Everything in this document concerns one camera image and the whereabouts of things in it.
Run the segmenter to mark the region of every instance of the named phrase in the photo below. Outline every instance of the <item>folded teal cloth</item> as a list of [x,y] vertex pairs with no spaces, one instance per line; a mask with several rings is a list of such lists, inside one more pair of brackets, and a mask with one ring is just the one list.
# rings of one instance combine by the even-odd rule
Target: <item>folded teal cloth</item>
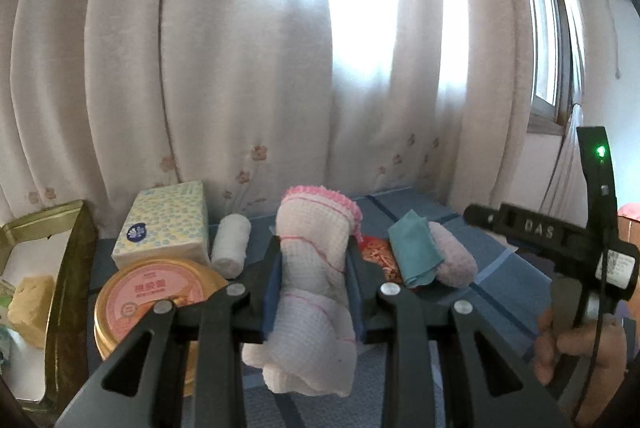
[[444,258],[424,218],[411,210],[389,228],[389,241],[405,286],[414,288],[433,282]]

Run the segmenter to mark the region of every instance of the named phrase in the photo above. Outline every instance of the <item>window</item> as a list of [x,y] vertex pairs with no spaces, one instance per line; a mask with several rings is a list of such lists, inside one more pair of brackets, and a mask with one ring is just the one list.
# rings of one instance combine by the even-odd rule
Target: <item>window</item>
[[568,77],[562,71],[562,52],[570,48],[562,47],[562,0],[530,0],[534,31],[534,76],[531,95],[531,113],[537,118],[558,122],[561,118],[563,83]]

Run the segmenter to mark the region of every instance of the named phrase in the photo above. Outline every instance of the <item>window frame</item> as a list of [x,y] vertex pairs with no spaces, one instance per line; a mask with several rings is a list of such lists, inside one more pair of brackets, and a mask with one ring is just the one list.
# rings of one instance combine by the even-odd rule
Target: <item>window frame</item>
[[[536,4],[535,0],[529,0],[532,10],[532,23],[536,25]],[[538,29],[534,31],[534,79],[532,83],[531,109],[529,115],[529,125],[527,132],[532,134],[563,135],[564,126],[569,117],[571,103],[571,79],[574,68],[573,51],[571,45],[570,26],[568,13],[564,0],[552,0],[554,14],[555,34],[556,34],[556,104],[551,105],[548,101],[540,98],[536,94],[538,79],[538,59],[539,47]]]

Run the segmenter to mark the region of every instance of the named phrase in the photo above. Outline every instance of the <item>white bandage roll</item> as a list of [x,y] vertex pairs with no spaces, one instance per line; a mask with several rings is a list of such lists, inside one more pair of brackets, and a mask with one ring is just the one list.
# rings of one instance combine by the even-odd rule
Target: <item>white bandage roll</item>
[[211,249],[211,268],[224,278],[237,278],[244,269],[251,222],[244,215],[227,215],[220,220]]

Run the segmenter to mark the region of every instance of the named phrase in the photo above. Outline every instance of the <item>white wall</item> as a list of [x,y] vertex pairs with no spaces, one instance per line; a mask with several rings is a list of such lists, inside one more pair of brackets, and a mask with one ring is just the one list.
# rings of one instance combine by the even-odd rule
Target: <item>white wall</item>
[[[640,18],[628,0],[581,0],[586,34],[584,124],[604,125],[618,205],[640,202]],[[584,224],[586,186],[570,220]]]
[[554,171],[562,137],[527,134],[505,202],[537,211]]

